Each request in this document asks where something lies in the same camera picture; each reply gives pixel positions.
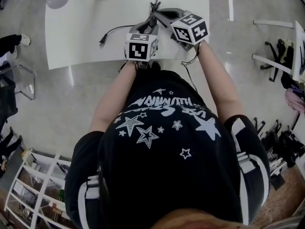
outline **striped sleeve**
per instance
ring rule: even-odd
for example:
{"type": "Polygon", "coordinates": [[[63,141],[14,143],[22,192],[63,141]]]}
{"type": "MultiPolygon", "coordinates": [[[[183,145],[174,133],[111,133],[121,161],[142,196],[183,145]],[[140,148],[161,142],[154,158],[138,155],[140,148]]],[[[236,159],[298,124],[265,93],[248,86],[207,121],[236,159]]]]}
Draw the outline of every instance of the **striped sleeve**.
{"type": "Polygon", "coordinates": [[[240,203],[243,223],[250,224],[270,190],[270,167],[267,153],[251,121],[244,115],[229,118],[225,128],[235,143],[240,165],[240,203]]]}

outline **white star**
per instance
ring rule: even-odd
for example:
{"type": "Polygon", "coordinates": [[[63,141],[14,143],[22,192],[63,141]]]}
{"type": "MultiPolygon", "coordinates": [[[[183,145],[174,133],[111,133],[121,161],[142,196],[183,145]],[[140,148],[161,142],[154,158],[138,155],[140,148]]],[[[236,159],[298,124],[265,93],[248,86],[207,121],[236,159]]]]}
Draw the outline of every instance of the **white star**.
{"type": "Polygon", "coordinates": [[[152,126],[149,127],[147,130],[144,130],[142,128],[137,127],[137,130],[140,132],[141,136],[138,139],[137,143],[142,143],[144,142],[147,147],[150,149],[151,145],[152,145],[152,140],[159,138],[157,135],[155,135],[154,133],[152,133],[152,126]]]}
{"type": "Polygon", "coordinates": [[[156,91],[154,91],[154,92],[152,92],[152,93],[160,93],[161,95],[162,95],[162,91],[165,91],[165,89],[158,89],[158,90],[156,90],[156,91]]]}
{"type": "Polygon", "coordinates": [[[194,115],[196,121],[199,122],[200,126],[196,128],[196,131],[206,131],[210,138],[215,141],[216,134],[221,136],[219,131],[215,127],[215,119],[211,118],[208,121],[200,119],[198,116],[194,115]]]}
{"type": "Polygon", "coordinates": [[[119,135],[124,136],[125,134],[126,134],[126,132],[120,131],[120,134],[119,134],[119,135]]]}
{"type": "Polygon", "coordinates": [[[184,148],[182,149],[180,156],[183,156],[184,159],[187,159],[187,157],[192,157],[192,155],[190,154],[190,150],[184,148]]]}
{"type": "Polygon", "coordinates": [[[135,116],[134,118],[130,119],[128,117],[125,117],[125,122],[122,125],[119,125],[116,129],[122,128],[122,127],[126,127],[127,128],[127,132],[128,132],[128,136],[132,136],[132,131],[133,128],[136,125],[143,125],[144,123],[141,121],[138,121],[138,115],[135,116]]]}
{"type": "Polygon", "coordinates": [[[114,122],[113,123],[118,123],[119,121],[121,120],[121,117],[119,117],[119,118],[116,118],[115,120],[114,120],[114,122]]]}
{"type": "Polygon", "coordinates": [[[164,131],[164,128],[163,128],[162,126],[160,126],[160,127],[158,128],[158,133],[163,133],[163,131],[164,131]]]}
{"type": "Polygon", "coordinates": [[[140,113],[139,116],[142,117],[142,118],[147,117],[146,113],[140,113]]]}
{"type": "Polygon", "coordinates": [[[179,131],[179,128],[180,127],[183,127],[183,125],[181,125],[181,121],[180,120],[178,120],[178,121],[174,121],[173,122],[173,126],[172,126],[173,128],[176,128],[176,131],[179,131]]]}

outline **shoe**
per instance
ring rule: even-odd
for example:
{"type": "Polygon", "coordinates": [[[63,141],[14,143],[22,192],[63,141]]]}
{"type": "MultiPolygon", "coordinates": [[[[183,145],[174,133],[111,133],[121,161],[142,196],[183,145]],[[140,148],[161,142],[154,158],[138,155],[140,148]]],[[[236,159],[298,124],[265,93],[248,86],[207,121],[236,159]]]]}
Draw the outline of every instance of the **shoe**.
{"type": "Polygon", "coordinates": [[[151,68],[153,71],[161,71],[161,65],[158,61],[154,61],[151,68]]]}
{"type": "Polygon", "coordinates": [[[15,50],[12,53],[12,56],[13,56],[14,59],[17,59],[17,57],[18,57],[17,46],[15,46],[15,50]]]}
{"type": "Polygon", "coordinates": [[[31,41],[31,39],[29,36],[27,36],[26,34],[21,34],[21,43],[24,46],[29,46],[31,43],[30,41],[31,41]]]}

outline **forearm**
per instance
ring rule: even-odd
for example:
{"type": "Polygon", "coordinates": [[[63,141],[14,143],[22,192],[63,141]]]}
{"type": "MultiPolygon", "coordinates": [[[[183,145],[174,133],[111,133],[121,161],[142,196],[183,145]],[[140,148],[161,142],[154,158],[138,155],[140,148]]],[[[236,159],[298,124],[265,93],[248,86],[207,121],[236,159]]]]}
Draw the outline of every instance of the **forearm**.
{"type": "Polygon", "coordinates": [[[233,115],[243,114],[238,92],[230,75],[206,41],[201,43],[198,58],[215,102],[218,117],[224,122],[233,115]]]}
{"type": "Polygon", "coordinates": [[[6,162],[7,162],[6,160],[4,160],[4,161],[2,162],[1,170],[3,170],[3,171],[5,171],[6,162]]]}
{"type": "Polygon", "coordinates": [[[90,126],[90,132],[106,131],[111,121],[123,109],[135,77],[134,62],[129,61],[100,99],[90,126]]]}

